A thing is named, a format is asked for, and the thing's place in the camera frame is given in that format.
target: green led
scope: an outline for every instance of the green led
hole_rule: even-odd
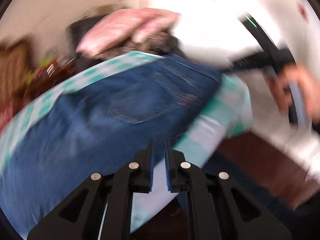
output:
[[[252,20],[250,20],[250,18],[247,15],[244,15],[244,16],[253,24],[254,27],[257,28],[257,26],[254,24],[254,22]]]

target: jeans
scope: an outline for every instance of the jeans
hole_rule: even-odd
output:
[[[61,95],[18,144],[0,181],[0,207],[28,232],[94,172],[116,172],[154,139],[175,143],[218,90],[220,72],[176,55]]]

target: plaid cloth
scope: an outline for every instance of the plaid cloth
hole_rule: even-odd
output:
[[[159,58],[162,57],[138,51],[121,55],[69,78],[29,103],[0,135],[0,174],[17,144],[50,111],[60,94],[73,93],[103,78]],[[174,148],[183,152],[187,161],[202,167],[225,136],[239,134],[251,125],[252,112],[247,86],[236,76],[224,76],[219,93],[208,102]],[[175,194],[167,191],[162,160],[154,169],[152,192],[134,195],[131,229],[140,227],[174,197]]]

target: person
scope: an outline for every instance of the person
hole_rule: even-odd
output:
[[[314,124],[319,123],[320,81],[304,65],[287,65],[278,77],[265,76],[265,80],[279,110],[284,113],[288,112],[289,106],[292,104],[291,94],[286,92],[284,88],[288,87],[290,81],[297,82],[305,101],[308,117],[312,118]]]

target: pink cloth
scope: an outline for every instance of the pink cloth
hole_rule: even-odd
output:
[[[151,19],[138,27],[132,35],[132,41],[134,43],[144,43],[153,34],[173,25],[179,16],[179,13],[163,10],[162,16]]]
[[[113,12],[86,33],[76,51],[93,57],[120,44],[129,38],[138,26],[158,15],[161,15],[161,10],[152,8],[121,9]]]

